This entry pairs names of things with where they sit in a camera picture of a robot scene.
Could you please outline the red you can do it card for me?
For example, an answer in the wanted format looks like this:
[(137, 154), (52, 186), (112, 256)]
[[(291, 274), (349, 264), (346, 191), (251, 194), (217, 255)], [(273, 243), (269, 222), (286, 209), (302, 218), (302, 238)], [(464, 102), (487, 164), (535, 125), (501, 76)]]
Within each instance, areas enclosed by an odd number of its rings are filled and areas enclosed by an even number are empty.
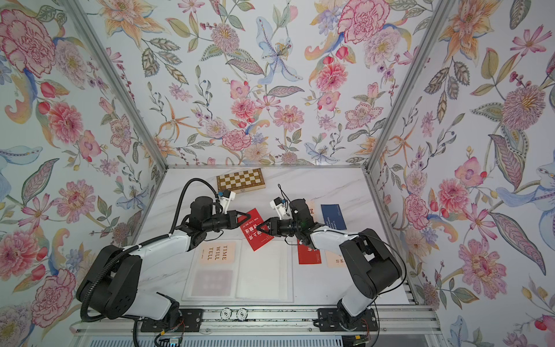
[(264, 247), (264, 245), (268, 244), (270, 241), (272, 241), (274, 237), (263, 234), (256, 230), (256, 227), (264, 222), (256, 208), (250, 210), (248, 214), (251, 215), (251, 220), (242, 225), (240, 229), (241, 232), (244, 234), (251, 249), (255, 252)]

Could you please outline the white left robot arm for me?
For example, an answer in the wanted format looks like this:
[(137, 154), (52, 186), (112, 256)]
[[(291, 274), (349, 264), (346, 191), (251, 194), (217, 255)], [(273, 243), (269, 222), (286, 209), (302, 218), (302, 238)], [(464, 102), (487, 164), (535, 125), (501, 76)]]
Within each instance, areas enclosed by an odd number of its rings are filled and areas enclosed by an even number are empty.
[(189, 215), (175, 220), (169, 233), (127, 248), (102, 248), (77, 290), (81, 320), (149, 319), (177, 325), (182, 319), (179, 302), (159, 291), (141, 289), (141, 278), (151, 268), (194, 250), (208, 233), (233, 230), (250, 220), (250, 214), (230, 210), (230, 202), (197, 198)]

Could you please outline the beige time will tell card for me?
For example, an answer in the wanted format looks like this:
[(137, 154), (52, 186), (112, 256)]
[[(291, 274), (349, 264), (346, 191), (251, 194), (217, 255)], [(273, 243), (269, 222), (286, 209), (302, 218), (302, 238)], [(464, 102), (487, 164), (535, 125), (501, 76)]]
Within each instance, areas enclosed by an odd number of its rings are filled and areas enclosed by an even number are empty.
[(201, 265), (227, 265), (235, 262), (237, 245), (235, 241), (208, 242), (200, 250)]

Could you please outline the red card white characters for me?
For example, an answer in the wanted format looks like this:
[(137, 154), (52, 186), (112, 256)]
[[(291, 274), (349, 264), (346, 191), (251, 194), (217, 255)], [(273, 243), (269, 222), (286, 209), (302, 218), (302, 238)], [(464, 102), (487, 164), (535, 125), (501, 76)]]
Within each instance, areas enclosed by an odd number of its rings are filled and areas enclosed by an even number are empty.
[(233, 283), (231, 270), (202, 270), (196, 273), (191, 296), (230, 296)]

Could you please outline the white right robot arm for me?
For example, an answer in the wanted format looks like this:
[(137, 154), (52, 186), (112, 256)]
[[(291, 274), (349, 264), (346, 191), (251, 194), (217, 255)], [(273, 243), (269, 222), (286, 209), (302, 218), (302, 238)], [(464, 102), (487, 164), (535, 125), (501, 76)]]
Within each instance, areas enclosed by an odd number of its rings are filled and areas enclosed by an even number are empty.
[(256, 227), (272, 237), (296, 237), (313, 250), (335, 253), (343, 257), (353, 285), (338, 302), (338, 318), (344, 321), (361, 318), (376, 298), (403, 277), (403, 269), (393, 249), (371, 228), (357, 234), (339, 231), (316, 222), (304, 199), (285, 205), (280, 198), (270, 203), (277, 213)]

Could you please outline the white photo album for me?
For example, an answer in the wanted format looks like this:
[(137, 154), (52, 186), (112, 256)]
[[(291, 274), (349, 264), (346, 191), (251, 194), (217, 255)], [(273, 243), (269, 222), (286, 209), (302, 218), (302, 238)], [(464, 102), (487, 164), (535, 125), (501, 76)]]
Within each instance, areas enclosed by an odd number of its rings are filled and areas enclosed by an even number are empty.
[[(237, 245), (235, 262), (227, 265), (201, 265), (199, 256), (202, 244), (195, 251), (182, 300), (287, 302), (290, 299), (291, 251), (286, 244), (270, 241), (254, 252), (246, 240), (225, 241), (235, 241)], [(234, 277), (231, 295), (191, 296), (195, 275), (202, 270), (231, 270)]]

